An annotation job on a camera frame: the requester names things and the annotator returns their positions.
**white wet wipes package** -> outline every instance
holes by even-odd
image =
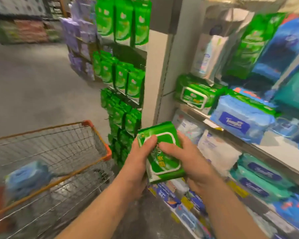
[[[203,123],[196,121],[180,109],[176,110],[172,123],[177,130],[185,134],[196,145],[205,130]]]
[[[222,176],[229,175],[229,170],[241,155],[241,152],[208,130],[205,130],[197,147]]]

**left hand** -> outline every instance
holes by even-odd
[[[132,143],[132,149],[125,164],[115,179],[128,190],[130,200],[138,199],[147,184],[146,159],[156,145],[157,136],[155,135],[152,135],[141,147],[138,145],[137,138]]]

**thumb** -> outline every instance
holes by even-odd
[[[139,156],[147,158],[149,153],[155,148],[157,144],[157,136],[152,135],[146,142],[139,148]]]
[[[158,146],[164,153],[168,155],[172,155],[173,157],[179,160],[183,159],[184,151],[182,148],[178,147],[177,145],[168,142],[160,142]]]

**blue label on package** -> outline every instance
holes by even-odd
[[[259,194],[261,197],[268,197],[269,193],[264,191],[263,189],[261,189],[259,186],[255,185],[254,183],[250,182],[248,179],[246,178],[241,178],[239,180],[239,182],[247,187],[248,189],[251,189],[253,191],[255,191],[257,194]]]
[[[227,113],[223,112],[219,118],[219,121],[226,126],[230,126],[233,128],[236,128],[240,130],[243,134],[246,134],[246,132],[249,130],[250,125],[243,120],[238,119],[237,117]]]
[[[248,168],[250,168],[252,171],[260,173],[274,181],[280,181],[283,179],[280,175],[275,174],[275,173],[271,172],[270,170],[265,169],[254,162],[249,163]]]

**right hand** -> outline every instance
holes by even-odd
[[[177,135],[183,148],[167,142],[160,142],[159,148],[164,153],[182,161],[182,166],[189,177],[187,183],[192,190],[200,191],[212,182],[216,172],[188,137],[180,131],[177,131]]]

